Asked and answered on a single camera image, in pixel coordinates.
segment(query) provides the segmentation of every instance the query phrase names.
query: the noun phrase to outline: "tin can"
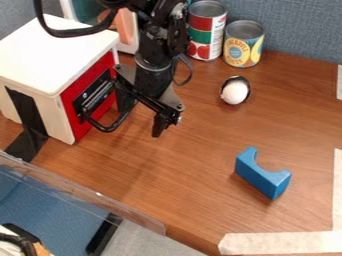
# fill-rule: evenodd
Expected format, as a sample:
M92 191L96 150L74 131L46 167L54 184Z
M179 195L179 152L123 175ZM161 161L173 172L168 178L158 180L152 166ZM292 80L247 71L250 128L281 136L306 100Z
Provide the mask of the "tin can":
M199 1L189 7L188 54L195 59L210 61L222 54L227 8L216 1Z
M255 66L261 58L264 29L254 21L239 20L226 28L224 60L231 66L247 68Z

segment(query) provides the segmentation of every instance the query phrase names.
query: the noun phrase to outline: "blue block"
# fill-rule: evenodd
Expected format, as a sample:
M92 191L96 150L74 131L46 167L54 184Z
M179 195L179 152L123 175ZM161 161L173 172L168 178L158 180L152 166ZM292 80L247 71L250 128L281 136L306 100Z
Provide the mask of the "blue block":
M257 150L249 147L241 153L235 162L235 172L260 190L270 199L278 198L288 187L292 174L288 170L268 172L255 162Z

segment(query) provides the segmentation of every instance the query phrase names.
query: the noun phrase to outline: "gray wall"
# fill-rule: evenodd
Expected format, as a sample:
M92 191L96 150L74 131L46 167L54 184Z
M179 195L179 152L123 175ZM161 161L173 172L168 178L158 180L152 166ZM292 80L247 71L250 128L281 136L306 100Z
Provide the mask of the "gray wall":
M44 12L61 16L59 0L43 0ZM0 39L35 17L32 0L0 0Z
M260 22L268 49L342 64L341 0L220 0L228 17Z

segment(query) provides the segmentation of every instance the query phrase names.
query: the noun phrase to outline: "white and red box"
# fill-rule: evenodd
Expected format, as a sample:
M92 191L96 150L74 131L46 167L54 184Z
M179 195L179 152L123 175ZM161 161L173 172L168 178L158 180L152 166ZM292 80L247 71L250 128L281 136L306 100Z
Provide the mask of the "white and red box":
M55 29L88 25L44 15ZM34 99L49 136L67 144L80 140L91 128L77 115L74 101L104 72L115 77L118 64L113 31L76 38L55 38L33 19L0 41L0 110L21 123L6 88ZM98 120L115 102L111 93L92 114Z

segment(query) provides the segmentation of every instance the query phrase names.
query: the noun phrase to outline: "white tape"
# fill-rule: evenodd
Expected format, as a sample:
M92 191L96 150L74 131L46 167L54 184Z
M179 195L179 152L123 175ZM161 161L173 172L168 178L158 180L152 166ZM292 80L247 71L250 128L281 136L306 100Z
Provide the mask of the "white tape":
M342 150L340 149L335 149L333 230L342 231Z
M342 65L338 66L337 75L337 98L342 100Z
M227 234L221 255L342 252L342 231L302 233Z
M227 234L219 244L221 255L342 253L342 150L339 149L335 149L333 187L334 231Z

